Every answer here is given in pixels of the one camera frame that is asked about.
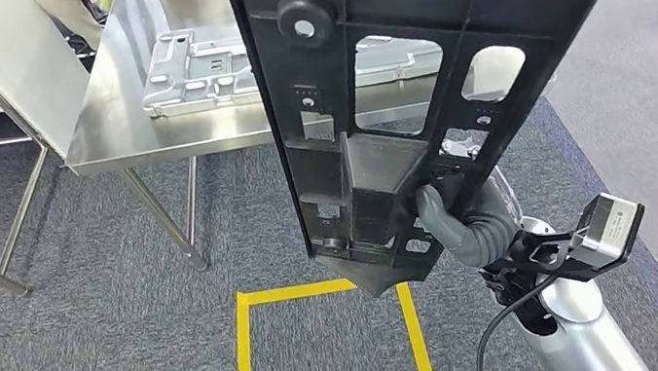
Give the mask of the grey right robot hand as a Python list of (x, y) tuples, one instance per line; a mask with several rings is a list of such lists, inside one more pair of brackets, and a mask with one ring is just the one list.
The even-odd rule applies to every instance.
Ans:
[(415, 196), (422, 227), (465, 266), (490, 265), (503, 256), (516, 232), (492, 179), (484, 183), (460, 219), (447, 211), (434, 186), (422, 186)]

